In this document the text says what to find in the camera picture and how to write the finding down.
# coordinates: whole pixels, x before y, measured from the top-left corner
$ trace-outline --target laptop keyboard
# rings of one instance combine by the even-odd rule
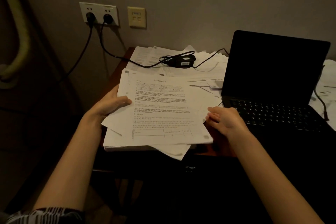
[[[246,124],[280,125],[298,130],[320,132],[322,127],[305,107],[266,104],[244,100],[230,100]]]

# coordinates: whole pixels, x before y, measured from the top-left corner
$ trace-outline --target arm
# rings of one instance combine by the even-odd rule
[[[82,118],[63,156],[42,190],[33,209],[62,207],[82,211],[93,162],[101,137],[101,122],[118,106],[130,104],[117,97],[118,86],[96,103]]]
[[[208,110],[208,124],[228,138],[274,223],[323,223],[251,134],[235,108]]]

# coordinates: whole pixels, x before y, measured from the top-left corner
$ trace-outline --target hand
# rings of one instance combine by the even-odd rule
[[[208,107],[206,122],[225,135],[228,139],[241,132],[248,132],[244,120],[240,117],[238,111],[231,108]]]
[[[99,118],[101,122],[106,116],[123,104],[131,104],[132,100],[127,96],[117,97],[119,84],[116,85],[110,92],[108,92],[102,99],[100,99],[88,112],[90,116]]]

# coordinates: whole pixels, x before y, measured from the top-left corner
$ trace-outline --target plug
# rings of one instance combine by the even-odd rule
[[[87,19],[87,22],[89,24],[89,27],[93,28],[93,24],[96,20],[95,15],[93,13],[89,12],[89,13],[86,14],[86,19]]]
[[[105,14],[103,19],[106,24],[111,24],[113,22],[111,14]]]

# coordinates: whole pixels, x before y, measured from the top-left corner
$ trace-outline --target beige wall plate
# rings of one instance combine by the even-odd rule
[[[127,7],[128,24],[130,27],[145,28],[146,27],[146,9],[141,7]]]

